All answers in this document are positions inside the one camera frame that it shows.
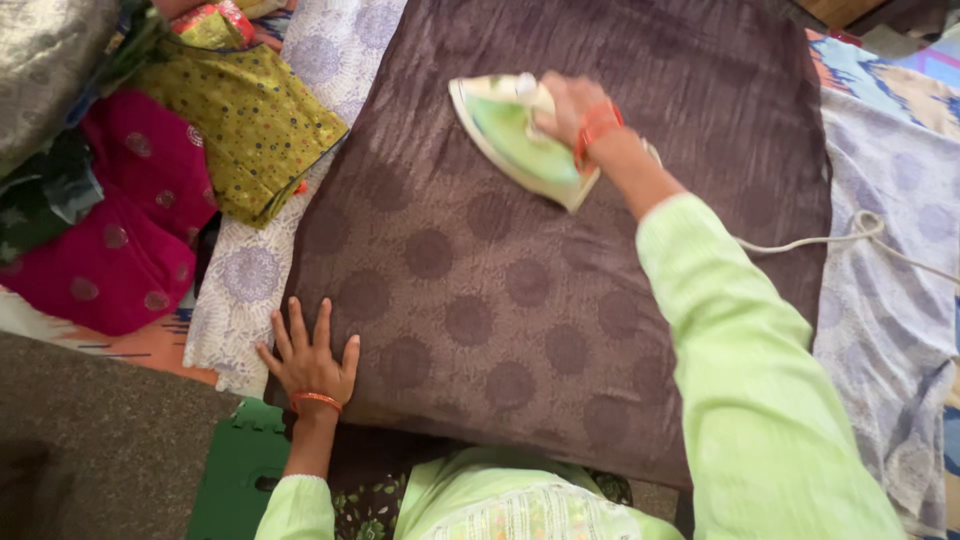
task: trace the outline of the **woman's right arm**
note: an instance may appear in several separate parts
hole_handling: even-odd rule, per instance
[[[572,142],[579,118],[606,94],[556,74],[543,82],[558,114],[538,123]],[[803,317],[634,132],[608,132],[588,154],[640,222],[637,253],[673,334],[696,536],[901,540],[840,400],[807,351]]]

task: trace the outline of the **red bangle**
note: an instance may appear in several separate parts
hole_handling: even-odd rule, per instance
[[[297,412],[298,400],[317,400],[318,402],[324,402],[325,404],[337,409],[337,414],[343,414],[344,412],[344,406],[340,405],[337,400],[334,400],[329,396],[325,396],[324,394],[317,394],[314,392],[297,392],[296,394],[290,396],[290,408],[292,408],[294,412]]]
[[[580,119],[580,130],[577,132],[576,145],[573,147],[573,164],[579,172],[585,172],[589,163],[587,147],[594,140],[606,135],[607,132],[623,127],[623,116],[613,101],[602,101],[584,113]]]

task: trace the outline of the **yellow polka dot cloth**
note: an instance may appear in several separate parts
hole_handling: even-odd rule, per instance
[[[157,51],[132,83],[204,135],[220,210],[266,227],[347,125],[265,45],[225,53],[164,40]]]

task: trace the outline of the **person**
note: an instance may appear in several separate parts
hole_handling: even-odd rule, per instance
[[[585,115],[603,126],[587,158],[623,193],[638,222],[639,261],[677,356],[694,536],[901,540],[893,507],[860,462],[837,393],[807,351],[810,325],[709,207],[644,150],[637,133],[612,122],[600,85],[554,72],[541,81],[556,112],[538,114],[538,127],[573,147]],[[598,111],[607,116],[596,124]],[[257,347],[288,394],[308,390],[345,404],[360,339],[350,339],[338,364],[329,350],[330,310],[324,300],[311,344],[300,303],[290,299],[289,337],[273,314],[283,362],[264,344]],[[260,522],[260,540],[335,536],[324,479],[337,411],[311,399],[297,405],[290,458]],[[394,533],[399,539],[682,538],[662,520],[607,502],[579,467],[496,449],[463,450],[415,467]]]

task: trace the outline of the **left hand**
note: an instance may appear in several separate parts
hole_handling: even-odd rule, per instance
[[[324,298],[320,304],[317,325],[313,329],[313,344],[303,324],[300,301],[290,298],[290,335],[283,326],[283,317],[278,310],[270,315],[274,326],[276,347],[283,361],[276,359],[262,341],[256,343],[260,355],[270,373],[280,380],[288,396],[297,392],[315,392],[333,398],[340,405],[346,405],[353,395],[353,383],[356,380],[357,362],[360,359],[360,336],[354,335],[344,348],[343,363],[337,363],[330,351],[330,299]]]

